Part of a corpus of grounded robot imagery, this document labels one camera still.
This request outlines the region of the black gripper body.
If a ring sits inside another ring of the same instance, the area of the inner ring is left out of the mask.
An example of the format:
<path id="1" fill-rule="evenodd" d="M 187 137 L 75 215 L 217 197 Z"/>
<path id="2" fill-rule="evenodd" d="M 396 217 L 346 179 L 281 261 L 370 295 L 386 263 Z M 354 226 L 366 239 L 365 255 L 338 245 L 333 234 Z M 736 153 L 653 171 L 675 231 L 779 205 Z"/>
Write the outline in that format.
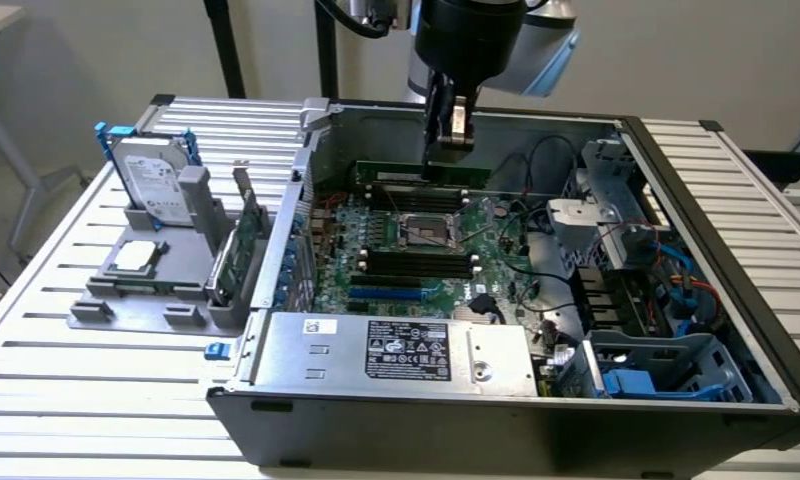
<path id="1" fill-rule="evenodd" d="M 414 51 L 460 91 L 473 91 L 506 67 L 521 28 L 522 1 L 424 1 Z"/>

